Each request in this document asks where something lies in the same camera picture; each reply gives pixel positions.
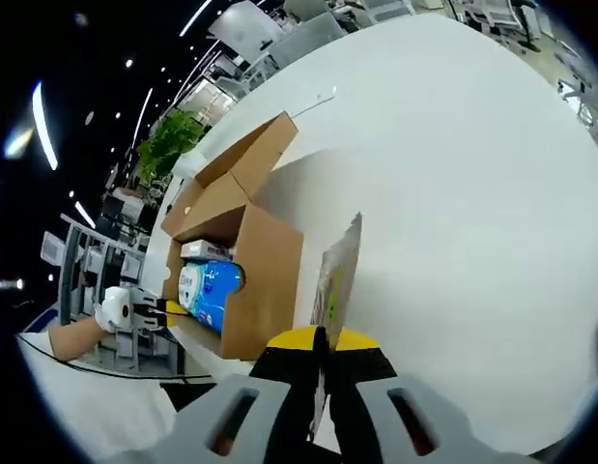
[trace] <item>cable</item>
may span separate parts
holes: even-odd
[[[30,341],[28,341],[27,339],[25,339],[19,333],[16,336],[20,340],[24,341],[27,345],[29,345],[32,348],[34,348],[39,353],[42,353],[43,355],[45,355],[45,356],[53,359],[57,363],[60,363],[62,365],[70,367],[71,369],[79,370],[79,371],[82,371],[82,372],[92,372],[94,374],[106,375],[107,377],[116,377],[116,378],[119,378],[119,379],[128,379],[128,380],[186,380],[186,379],[209,379],[209,378],[213,378],[212,375],[174,375],[174,376],[169,376],[169,377],[154,377],[154,376],[144,377],[144,376],[123,375],[123,374],[114,374],[114,373],[111,373],[111,372],[103,372],[102,370],[89,369],[88,367],[82,367],[81,365],[74,365],[74,364],[71,364],[69,362],[59,360],[55,356],[52,356],[49,353],[46,353],[41,348],[39,348],[39,347],[35,346],[34,344],[32,344]]]

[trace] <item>open cardboard box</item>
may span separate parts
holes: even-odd
[[[181,244],[205,239],[236,247],[245,282],[226,300],[222,334],[191,317],[173,318],[224,359],[255,360],[271,338],[292,329],[303,237],[252,200],[297,132],[281,113],[243,137],[195,176],[161,225],[172,237],[167,300],[178,301]]]

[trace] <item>white table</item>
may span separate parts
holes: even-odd
[[[297,61],[197,148],[212,159],[281,110],[300,113],[299,135],[260,201],[319,245],[364,214],[347,326],[462,407],[488,445],[561,438],[596,379],[598,151],[556,91],[468,27],[406,16]],[[162,235],[145,268],[157,288]]]

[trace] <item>blue packaging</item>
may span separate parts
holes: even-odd
[[[200,323],[221,334],[226,297],[241,283],[241,269],[232,262],[187,262],[179,279],[179,304]]]

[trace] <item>green plant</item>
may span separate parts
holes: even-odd
[[[160,122],[155,134],[137,147],[142,180],[165,176],[180,155],[195,147],[204,134],[204,127],[193,119],[194,114],[173,109]]]

